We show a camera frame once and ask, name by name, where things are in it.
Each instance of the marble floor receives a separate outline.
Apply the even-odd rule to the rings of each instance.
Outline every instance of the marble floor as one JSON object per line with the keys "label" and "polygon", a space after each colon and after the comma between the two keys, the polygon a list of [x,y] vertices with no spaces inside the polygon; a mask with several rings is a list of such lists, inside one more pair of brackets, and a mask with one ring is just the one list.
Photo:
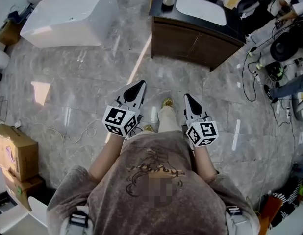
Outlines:
{"label": "marble floor", "polygon": [[[212,73],[192,63],[158,56],[151,59],[150,46],[141,54],[151,34],[149,1],[118,0],[119,18],[100,47],[38,49],[24,39],[10,47],[11,61],[0,82],[0,96],[7,100],[2,106],[7,109],[6,124],[20,120],[21,130],[39,143],[39,173],[56,188],[70,167],[88,168],[100,153],[107,134],[101,121],[90,125],[96,132],[89,129],[88,135],[81,134],[89,123],[102,118],[114,92],[128,82],[141,55],[134,76],[134,81],[144,79],[148,86],[141,125],[157,128],[156,113],[166,97],[174,99],[177,120],[184,124],[184,93],[201,98],[218,123],[220,136],[208,147],[215,166],[229,174],[257,206],[261,193],[283,185],[293,157],[303,154],[303,123],[292,119],[292,125],[278,127],[262,86],[256,83],[256,100],[247,101],[242,67],[252,42]],[[271,29],[270,25],[254,38],[269,35]],[[246,93],[253,98],[253,77],[246,68],[243,73]],[[266,75],[261,72],[260,77],[265,83]],[[238,141],[232,149],[238,119]],[[285,110],[280,110],[277,120],[286,120]]]}

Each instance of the wooden cabinet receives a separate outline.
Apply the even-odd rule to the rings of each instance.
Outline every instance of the wooden cabinet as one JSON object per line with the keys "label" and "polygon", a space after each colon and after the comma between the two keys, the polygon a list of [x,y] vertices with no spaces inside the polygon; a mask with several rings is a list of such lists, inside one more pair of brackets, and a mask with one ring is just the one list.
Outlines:
{"label": "wooden cabinet", "polygon": [[152,21],[152,56],[175,57],[202,64],[213,71],[242,45],[223,34],[183,22],[155,20],[155,17]]}

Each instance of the beige pants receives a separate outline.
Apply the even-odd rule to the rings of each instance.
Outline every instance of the beige pants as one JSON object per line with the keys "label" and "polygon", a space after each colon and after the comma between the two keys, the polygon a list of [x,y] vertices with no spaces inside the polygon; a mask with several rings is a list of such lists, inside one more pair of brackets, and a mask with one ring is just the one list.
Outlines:
{"label": "beige pants", "polygon": [[[158,132],[166,132],[166,131],[182,131],[181,127],[178,126],[176,120],[176,113],[174,109],[170,106],[164,106],[158,112],[158,119],[159,119],[159,129]],[[142,131],[137,135],[141,134],[150,134],[154,133],[152,131]]]}

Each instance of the black countertop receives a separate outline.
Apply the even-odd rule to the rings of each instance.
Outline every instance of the black countertop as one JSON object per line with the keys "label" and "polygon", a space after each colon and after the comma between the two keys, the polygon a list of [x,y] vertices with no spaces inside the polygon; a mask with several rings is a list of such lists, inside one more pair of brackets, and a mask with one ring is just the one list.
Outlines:
{"label": "black countertop", "polygon": [[221,26],[200,18],[192,17],[189,15],[185,15],[181,12],[179,12],[176,8],[176,1],[173,6],[165,6],[162,3],[163,0],[153,0],[151,5],[151,10],[149,12],[150,16],[153,17],[160,17],[160,18],[167,18],[167,19],[173,19],[189,24],[193,24],[199,27],[206,28],[208,30],[215,31],[220,34],[224,34],[228,37],[231,37],[233,39],[236,39],[242,43],[245,42],[245,36],[242,31],[241,26],[241,19],[239,16],[239,13],[236,8],[233,10],[230,10],[228,8],[225,8],[223,6],[223,3],[221,1],[217,1],[217,5],[222,7],[225,11],[227,24],[225,26]]}

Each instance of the cabinet door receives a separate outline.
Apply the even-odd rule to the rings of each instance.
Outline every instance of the cabinet door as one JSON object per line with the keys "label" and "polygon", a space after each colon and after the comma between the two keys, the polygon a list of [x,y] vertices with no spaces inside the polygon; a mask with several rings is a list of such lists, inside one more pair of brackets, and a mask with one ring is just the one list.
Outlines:
{"label": "cabinet door", "polygon": [[187,57],[199,32],[163,23],[153,23],[152,54]]}
{"label": "cabinet door", "polygon": [[226,40],[201,33],[188,58],[211,68],[217,68],[238,49],[238,46]]}

